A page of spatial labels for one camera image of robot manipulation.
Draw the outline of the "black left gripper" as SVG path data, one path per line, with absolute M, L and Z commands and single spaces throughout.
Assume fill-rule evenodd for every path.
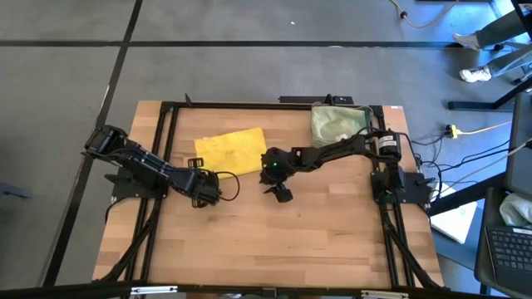
M 201 169 L 204 166 L 204 159 L 191 158 L 187 161 L 191 169 Z M 191 203 L 193 208 L 206 208 L 215 206 L 220 201 L 221 190 L 219 188 L 219 178 L 216 173 L 209 170 L 196 170 L 196 179 L 193 182 L 191 191 Z

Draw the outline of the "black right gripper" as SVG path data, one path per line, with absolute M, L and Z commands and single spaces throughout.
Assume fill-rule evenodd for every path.
M 281 164 L 266 164 L 259 176 L 261 184 L 274 185 L 264 191 L 265 194 L 273 194 L 279 203 L 287 203 L 293 199 L 291 190 L 283 185 L 291 174 Z

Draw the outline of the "yellow microfiber towel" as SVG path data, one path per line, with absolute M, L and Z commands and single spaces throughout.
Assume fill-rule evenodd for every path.
M 204 169 L 236 175 L 262 169 L 261 155 L 267 150 L 264 131 L 260 127 L 194 140 L 197 158 L 204 160 Z

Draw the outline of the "black power strip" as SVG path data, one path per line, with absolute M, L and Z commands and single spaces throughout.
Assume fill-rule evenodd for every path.
M 351 96 L 332 96 L 331 94 L 326 96 L 280 96 L 278 100 L 280 103 L 289 104 L 312 104 L 316 102 L 328 105 L 354 104 Z

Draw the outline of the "white booklet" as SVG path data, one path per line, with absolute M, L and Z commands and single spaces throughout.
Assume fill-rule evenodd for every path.
M 477 202 L 474 201 L 431 216 L 431 227 L 451 240 L 464 244 L 473 222 L 476 208 Z

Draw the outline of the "black metal beam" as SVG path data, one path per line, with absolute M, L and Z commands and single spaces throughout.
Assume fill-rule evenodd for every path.
M 488 179 L 473 184 L 465 189 L 437 199 L 427 211 L 429 217 L 459 208 L 467 203 L 485 199 L 490 191 L 504 191 L 506 188 L 506 173 L 500 173 Z

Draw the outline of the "pale cloth bundle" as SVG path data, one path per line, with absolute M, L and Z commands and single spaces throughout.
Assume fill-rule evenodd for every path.
M 500 205 L 500 216 L 506 226 L 532 229 L 532 198 L 512 193 Z

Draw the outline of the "black keyboard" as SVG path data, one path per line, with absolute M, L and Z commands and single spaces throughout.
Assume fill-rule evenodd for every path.
M 532 296 L 532 230 L 489 226 L 485 235 L 496 282 Z

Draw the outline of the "person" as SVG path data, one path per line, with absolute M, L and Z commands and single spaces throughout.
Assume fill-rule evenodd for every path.
M 453 40 L 463 47 L 480 51 L 488 46 L 494 46 L 509 39 L 527 33 L 525 25 L 520 20 L 517 11 L 505 14 L 480 30 L 470 34 L 452 35 Z M 483 66 L 477 66 L 459 71 L 459 77 L 468 83 L 489 81 L 493 77 L 513 71 L 516 68 L 532 62 L 532 42 L 509 54 L 499 56 Z

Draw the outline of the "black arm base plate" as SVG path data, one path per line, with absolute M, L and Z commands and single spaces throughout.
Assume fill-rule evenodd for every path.
M 167 195 L 168 182 L 161 175 L 146 169 L 130 171 L 120 167 L 117 174 L 106 174 L 113 185 L 111 195 L 116 199 L 156 199 Z
M 430 199 L 431 187 L 421 173 L 373 172 L 370 180 L 373 200 L 379 204 L 425 204 Z

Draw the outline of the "black table edge rail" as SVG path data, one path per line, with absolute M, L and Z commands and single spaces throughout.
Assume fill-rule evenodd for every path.
M 162 102 L 157 126 L 154 133 L 151 153 L 158 158 L 160 143 L 165 126 L 166 115 L 170 112 L 170 125 L 167 132 L 165 153 L 163 160 L 168 162 L 170 159 L 171 146 L 173 144 L 175 127 L 177 122 L 179 108 L 174 102 Z M 144 246 L 144 258 L 140 270 L 140 280 L 147 281 L 150 271 L 150 261 L 155 245 L 155 235 L 159 222 L 162 200 L 167 196 L 169 190 L 169 181 L 160 174 L 148 174 L 147 170 L 130 170 L 132 183 L 127 183 L 123 189 L 128 192 L 128 198 L 132 197 L 132 189 L 140 188 L 140 205 L 138 209 L 135 229 L 132 235 L 131 245 L 117 264 L 102 278 L 102 282 L 130 282 L 134 278 L 135 265 L 138 251 Z
M 402 132 L 392 132 L 392 130 L 386 127 L 384 109 L 382 107 L 374 106 L 372 109 L 373 117 L 377 122 L 377 128 L 373 130 L 373 132 L 377 134 L 377 137 L 372 148 L 379 155 L 391 159 L 390 162 L 384 163 L 384 169 L 380 169 L 380 162 L 375 162 L 373 164 L 373 172 L 388 172 L 389 174 L 404 172 L 399 165 L 399 161 L 401 160 L 401 137 L 406 136 L 406 134 Z M 416 282 L 419 282 L 424 288 L 438 288 L 439 285 L 422 269 L 421 265 L 415 259 L 408 247 L 406 229 L 401 211 L 402 203 L 376 204 L 379 208 L 382 222 L 391 285 L 393 287 L 398 287 L 400 285 L 395 257 L 395 251 L 398 250 L 402 258 L 406 284 L 409 287 L 414 287 Z
M 245 102 L 186 102 L 163 101 L 160 111 L 168 112 L 171 109 L 196 108 L 196 109 L 245 109 L 245 110 L 311 110 L 309 103 L 245 103 Z
M 483 294 L 453 292 L 445 288 L 393 287 L 391 289 L 352 288 L 301 288 L 301 287 L 222 287 L 201 285 L 151 284 L 143 281 L 90 282 L 52 287 L 31 287 L 0 290 L 0 299 L 106 299 L 130 297 L 132 287 L 177 286 L 177 293 L 241 293 L 260 297 L 353 297 L 361 299 L 362 290 L 376 290 L 407 293 L 410 299 L 509 299 Z

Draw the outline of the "silver metal bracket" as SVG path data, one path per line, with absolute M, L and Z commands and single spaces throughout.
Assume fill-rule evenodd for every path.
M 177 293 L 177 291 L 177 286 L 132 287 L 130 295 L 143 296 L 162 293 Z
M 410 299 L 407 293 L 376 291 L 376 290 L 362 290 L 360 298 L 361 299 Z

